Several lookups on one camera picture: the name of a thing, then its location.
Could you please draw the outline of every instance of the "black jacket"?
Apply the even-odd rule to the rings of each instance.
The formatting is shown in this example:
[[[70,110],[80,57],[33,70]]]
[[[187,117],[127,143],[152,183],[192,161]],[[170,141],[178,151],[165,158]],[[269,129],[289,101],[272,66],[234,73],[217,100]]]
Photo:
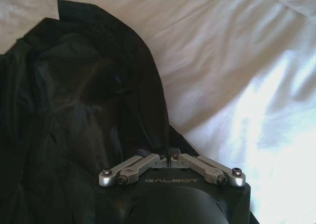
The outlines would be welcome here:
[[[197,155],[141,38],[97,6],[58,9],[0,57],[1,224],[95,223],[102,169],[170,145]]]

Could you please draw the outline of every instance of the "metal hinge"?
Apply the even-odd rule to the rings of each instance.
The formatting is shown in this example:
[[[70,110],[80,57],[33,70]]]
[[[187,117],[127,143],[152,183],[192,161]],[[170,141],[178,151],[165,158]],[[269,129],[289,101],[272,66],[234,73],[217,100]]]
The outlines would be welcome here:
[[[177,153],[170,161],[171,168],[190,168],[202,175],[210,184],[222,185],[228,182],[235,187],[243,187],[246,184],[246,175],[239,168],[230,169],[205,156],[193,157],[186,153]],[[116,183],[132,184],[137,182],[139,177],[150,168],[167,168],[167,159],[154,153],[145,158],[133,156],[116,167],[101,172],[99,184],[104,187]]]

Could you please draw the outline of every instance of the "bed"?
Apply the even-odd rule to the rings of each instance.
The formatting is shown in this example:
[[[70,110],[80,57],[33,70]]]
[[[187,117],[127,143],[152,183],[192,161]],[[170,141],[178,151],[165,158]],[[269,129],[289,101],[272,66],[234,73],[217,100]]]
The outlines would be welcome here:
[[[150,48],[170,123],[201,154],[240,167],[262,224],[316,223],[316,0],[74,0]],[[0,54],[56,0],[0,0]]]

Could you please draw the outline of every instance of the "silver metal link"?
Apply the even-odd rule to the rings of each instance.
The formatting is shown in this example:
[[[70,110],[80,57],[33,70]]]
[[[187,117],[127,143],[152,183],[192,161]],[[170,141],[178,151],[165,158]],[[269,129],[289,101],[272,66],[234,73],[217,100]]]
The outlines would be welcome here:
[[[212,160],[212,159],[209,159],[205,156],[198,156],[197,157],[198,160],[200,160],[201,162],[209,165],[209,166],[212,166],[212,167],[216,167],[220,170],[222,170],[225,175],[228,177],[228,181],[229,181],[229,184],[232,185],[232,186],[235,186],[235,187],[243,187],[245,186],[246,184],[246,175],[244,173],[241,173],[240,175],[236,176],[236,175],[233,175],[233,172],[230,168]]]
[[[150,154],[130,167],[121,170],[120,176],[126,177],[126,185],[138,181],[138,178],[149,168],[162,168],[166,166],[166,158],[161,159],[158,154]]]
[[[108,187],[115,185],[117,182],[117,178],[119,175],[119,172],[124,169],[125,167],[131,166],[135,164],[136,162],[143,159],[141,156],[133,156],[130,159],[122,162],[121,164],[115,166],[112,168],[112,172],[109,175],[106,175],[103,171],[99,174],[99,185]]]

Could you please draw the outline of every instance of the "wrinkled white sheet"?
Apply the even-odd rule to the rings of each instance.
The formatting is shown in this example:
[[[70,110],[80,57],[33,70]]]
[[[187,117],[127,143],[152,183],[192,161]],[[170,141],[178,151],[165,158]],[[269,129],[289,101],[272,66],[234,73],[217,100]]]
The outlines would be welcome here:
[[[260,223],[316,223],[316,0],[75,1],[144,39],[171,124],[243,169]],[[56,0],[0,0],[0,53],[43,17]]]

